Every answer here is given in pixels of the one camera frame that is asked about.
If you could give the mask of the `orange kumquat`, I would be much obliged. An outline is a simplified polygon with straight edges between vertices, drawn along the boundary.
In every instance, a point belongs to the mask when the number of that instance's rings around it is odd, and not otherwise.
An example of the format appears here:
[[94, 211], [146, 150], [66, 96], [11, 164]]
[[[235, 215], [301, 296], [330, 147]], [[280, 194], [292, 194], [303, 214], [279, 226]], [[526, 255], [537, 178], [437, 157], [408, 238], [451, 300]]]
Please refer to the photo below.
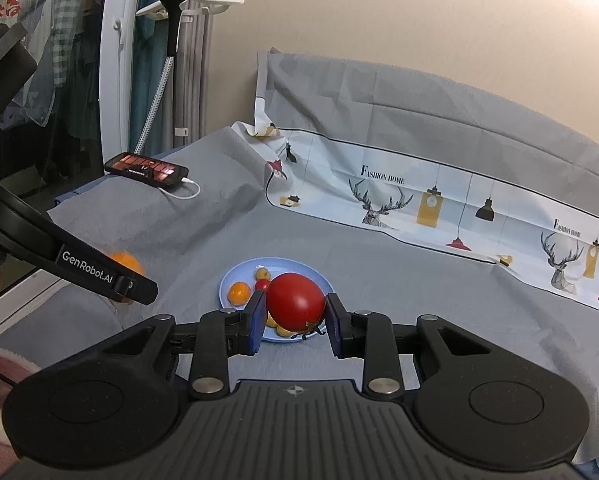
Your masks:
[[252, 295], [252, 289], [249, 284], [245, 282], [235, 282], [231, 285], [226, 294], [229, 304], [233, 307], [243, 307], [248, 303], [248, 300]]

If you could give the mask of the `small red cherry tomato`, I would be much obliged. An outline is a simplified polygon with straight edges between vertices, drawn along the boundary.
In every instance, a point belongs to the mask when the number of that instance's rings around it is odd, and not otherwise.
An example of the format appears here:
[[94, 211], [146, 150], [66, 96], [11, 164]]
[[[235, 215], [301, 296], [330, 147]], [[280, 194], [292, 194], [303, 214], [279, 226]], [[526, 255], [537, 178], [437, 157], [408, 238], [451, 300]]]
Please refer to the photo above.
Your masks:
[[256, 290], [267, 290], [270, 283], [271, 283], [271, 281], [268, 280], [267, 278], [260, 278], [260, 280], [258, 280], [255, 284], [255, 289]]

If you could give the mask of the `pale tan longan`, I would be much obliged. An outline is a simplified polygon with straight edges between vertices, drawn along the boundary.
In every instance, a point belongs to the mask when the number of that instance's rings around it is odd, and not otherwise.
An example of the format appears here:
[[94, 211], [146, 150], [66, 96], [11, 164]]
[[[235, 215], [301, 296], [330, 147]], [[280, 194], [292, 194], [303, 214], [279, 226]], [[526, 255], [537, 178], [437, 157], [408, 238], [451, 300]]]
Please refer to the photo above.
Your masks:
[[271, 280], [271, 274], [266, 268], [258, 268], [255, 272], [255, 280]]

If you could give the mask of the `red cherry tomato with stem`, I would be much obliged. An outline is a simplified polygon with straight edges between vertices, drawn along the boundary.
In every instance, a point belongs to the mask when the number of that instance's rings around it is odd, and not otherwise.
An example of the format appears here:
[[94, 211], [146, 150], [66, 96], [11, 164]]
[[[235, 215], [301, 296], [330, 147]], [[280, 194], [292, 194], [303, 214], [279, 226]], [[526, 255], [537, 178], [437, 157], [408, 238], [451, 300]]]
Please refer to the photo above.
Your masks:
[[310, 278], [284, 273], [274, 278], [266, 290], [268, 314], [278, 325], [295, 333], [293, 338], [322, 335], [320, 328], [325, 312], [325, 295]]

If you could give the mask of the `large yellow-green longan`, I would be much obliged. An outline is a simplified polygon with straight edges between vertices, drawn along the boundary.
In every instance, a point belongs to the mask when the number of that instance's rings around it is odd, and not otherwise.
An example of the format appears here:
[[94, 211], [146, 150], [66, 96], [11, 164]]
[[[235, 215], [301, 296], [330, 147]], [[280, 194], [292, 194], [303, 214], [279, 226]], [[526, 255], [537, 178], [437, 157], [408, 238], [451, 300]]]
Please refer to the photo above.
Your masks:
[[275, 320], [272, 318], [271, 314], [268, 314], [266, 325], [268, 327], [275, 328], [276, 326], [278, 326], [278, 323], [275, 322]]

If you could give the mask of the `yellow longan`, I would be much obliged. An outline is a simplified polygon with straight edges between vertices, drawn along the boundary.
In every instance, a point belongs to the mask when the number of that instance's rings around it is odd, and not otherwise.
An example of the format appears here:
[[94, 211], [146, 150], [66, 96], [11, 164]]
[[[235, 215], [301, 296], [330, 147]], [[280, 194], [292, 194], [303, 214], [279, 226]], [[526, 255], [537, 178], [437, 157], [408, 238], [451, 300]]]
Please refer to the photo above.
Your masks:
[[286, 330], [285, 328], [283, 328], [282, 326], [278, 325], [275, 327], [275, 333], [283, 338], [290, 338], [293, 337], [295, 335], [294, 332], [292, 332], [291, 330]]

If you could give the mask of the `blue plastic plate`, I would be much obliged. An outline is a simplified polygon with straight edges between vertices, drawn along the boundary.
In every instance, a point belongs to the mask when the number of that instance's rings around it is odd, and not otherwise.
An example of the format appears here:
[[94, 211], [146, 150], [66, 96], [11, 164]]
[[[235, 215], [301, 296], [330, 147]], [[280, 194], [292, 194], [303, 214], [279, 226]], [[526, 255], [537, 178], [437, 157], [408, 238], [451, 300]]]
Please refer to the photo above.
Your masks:
[[[231, 304], [229, 304], [228, 299], [226, 299], [226, 294], [228, 293], [229, 288], [235, 282], [245, 282], [245, 283], [249, 284], [250, 289], [252, 289], [252, 295], [254, 295], [255, 292], [263, 292], [264, 298], [266, 298], [265, 290], [256, 290], [255, 289], [255, 284], [257, 282], [255, 280], [255, 272], [258, 268], [266, 268], [270, 272], [270, 274], [271, 274], [270, 281], [272, 281], [274, 278], [276, 278], [280, 274], [284, 274], [284, 273], [297, 273], [297, 274], [304, 275], [306, 278], [310, 278], [311, 281], [314, 281], [321, 288], [322, 292], [324, 292], [325, 299], [327, 299], [327, 295], [330, 292], [334, 292], [334, 289], [333, 289], [332, 285], [330, 284], [330, 282], [326, 278], [324, 278], [324, 276], [320, 272], [318, 272], [317, 270], [315, 270], [313, 268], [310, 268], [310, 266], [307, 266], [307, 264], [305, 264], [305, 263], [301, 263], [301, 262], [286, 259], [286, 258], [280, 258], [280, 257], [258, 257], [258, 258], [254, 258], [254, 259], [250, 259], [250, 260], [245, 260], [245, 261], [237, 264], [232, 269], [230, 269], [228, 272], [226, 272], [226, 274], [224, 274], [224, 277], [222, 278], [222, 280], [220, 281], [220, 284], [219, 284], [219, 301], [220, 301], [220, 306], [222, 308], [234, 308], [237, 310], [242, 310], [245, 308], [246, 304], [243, 307], [233, 307], [233, 306], [231, 306]], [[325, 312], [324, 312], [324, 319], [323, 319], [323, 322], [322, 322], [320, 328], [324, 334], [325, 333]], [[320, 335], [320, 334], [313, 334], [313, 335], [307, 337], [306, 339], [308, 339], [310, 337], [318, 336], [318, 335]], [[293, 342], [301, 342], [306, 339], [303, 339], [303, 338], [284, 339], [282, 337], [279, 337], [274, 332], [274, 329], [271, 327], [268, 327], [267, 325], [264, 328], [264, 335], [262, 335], [263, 341], [274, 342], [275, 344], [293, 344]]]

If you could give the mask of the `grey cloth cover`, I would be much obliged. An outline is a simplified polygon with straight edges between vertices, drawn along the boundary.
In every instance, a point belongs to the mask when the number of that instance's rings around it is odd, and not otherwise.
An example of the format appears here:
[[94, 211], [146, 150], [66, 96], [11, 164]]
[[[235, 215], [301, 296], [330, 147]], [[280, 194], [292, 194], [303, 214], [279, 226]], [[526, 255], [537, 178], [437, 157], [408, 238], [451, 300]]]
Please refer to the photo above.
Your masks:
[[256, 112], [171, 155], [171, 194], [107, 177], [51, 218], [157, 283], [153, 304], [64, 286], [0, 335], [41, 366], [226, 300], [228, 272], [311, 266], [345, 306], [434, 313], [573, 382], [599, 456], [599, 144], [493, 94], [384, 65], [270, 51]]

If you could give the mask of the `white deer print cloth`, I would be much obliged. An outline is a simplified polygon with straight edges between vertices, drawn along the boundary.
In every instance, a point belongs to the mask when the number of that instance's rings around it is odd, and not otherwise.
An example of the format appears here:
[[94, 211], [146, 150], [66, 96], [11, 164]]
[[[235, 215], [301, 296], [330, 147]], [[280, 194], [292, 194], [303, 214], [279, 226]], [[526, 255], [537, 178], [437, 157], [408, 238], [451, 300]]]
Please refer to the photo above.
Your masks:
[[501, 180], [304, 130], [236, 134], [264, 161], [268, 202], [497, 264], [599, 310], [599, 218]]

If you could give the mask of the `black smartphone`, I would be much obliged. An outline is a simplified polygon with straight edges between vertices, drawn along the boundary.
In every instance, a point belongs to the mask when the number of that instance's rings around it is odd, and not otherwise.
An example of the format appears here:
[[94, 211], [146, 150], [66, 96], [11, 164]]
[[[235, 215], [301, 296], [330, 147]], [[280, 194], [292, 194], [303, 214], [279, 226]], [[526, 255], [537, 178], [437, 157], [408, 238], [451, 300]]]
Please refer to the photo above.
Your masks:
[[130, 152], [109, 159], [104, 169], [109, 174], [141, 182], [153, 188], [170, 191], [188, 177], [188, 168]]

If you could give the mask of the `grey curtain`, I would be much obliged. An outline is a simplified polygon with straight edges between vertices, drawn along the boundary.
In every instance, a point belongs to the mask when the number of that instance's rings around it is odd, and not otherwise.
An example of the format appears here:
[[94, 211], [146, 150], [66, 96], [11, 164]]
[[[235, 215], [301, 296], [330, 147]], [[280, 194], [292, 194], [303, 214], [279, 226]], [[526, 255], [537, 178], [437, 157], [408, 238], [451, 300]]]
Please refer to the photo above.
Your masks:
[[[143, 8], [154, 1], [138, 0], [138, 6]], [[144, 146], [146, 154], [164, 153], [205, 136], [211, 29], [212, 19], [204, 15], [181, 23], [178, 56]], [[134, 148], [139, 141], [162, 75], [166, 40], [166, 22], [136, 19], [129, 119], [130, 148]]]

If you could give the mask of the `white clothes hanger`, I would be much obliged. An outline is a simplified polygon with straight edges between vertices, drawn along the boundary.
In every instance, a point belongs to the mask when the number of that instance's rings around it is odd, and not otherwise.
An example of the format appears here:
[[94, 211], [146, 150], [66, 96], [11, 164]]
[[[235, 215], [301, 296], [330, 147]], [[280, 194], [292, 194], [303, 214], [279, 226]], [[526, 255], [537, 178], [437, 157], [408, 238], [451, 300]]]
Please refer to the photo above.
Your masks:
[[[231, 6], [241, 6], [245, 0], [184, 0], [180, 4], [182, 16], [192, 18], [196, 15], [217, 15], [228, 11]], [[136, 17], [145, 16], [153, 21], [164, 21], [169, 18], [166, 7], [159, 1], [143, 6], [136, 11]]]

